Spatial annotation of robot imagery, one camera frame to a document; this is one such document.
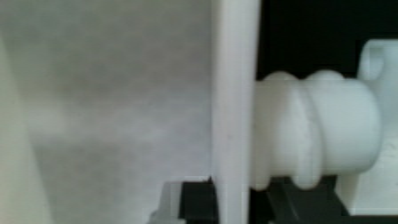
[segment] gray surface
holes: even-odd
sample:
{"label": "gray surface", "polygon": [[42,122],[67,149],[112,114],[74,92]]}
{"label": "gray surface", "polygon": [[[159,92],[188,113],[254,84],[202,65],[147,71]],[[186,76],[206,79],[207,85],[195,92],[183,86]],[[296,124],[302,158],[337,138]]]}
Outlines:
{"label": "gray surface", "polygon": [[140,224],[209,174],[209,1],[1,0],[55,224]]}

